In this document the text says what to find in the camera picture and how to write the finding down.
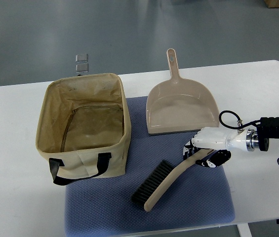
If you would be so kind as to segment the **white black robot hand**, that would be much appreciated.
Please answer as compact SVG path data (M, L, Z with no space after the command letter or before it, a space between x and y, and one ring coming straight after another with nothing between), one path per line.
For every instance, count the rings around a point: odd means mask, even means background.
M231 151L235 149L253 151L253 135L252 129L238 131L222 127L202 128L184 145L183 159L186 160L201 150L209 149L213 150L214 154L209 158L197 159L196 164L209 168L219 167L231 158Z

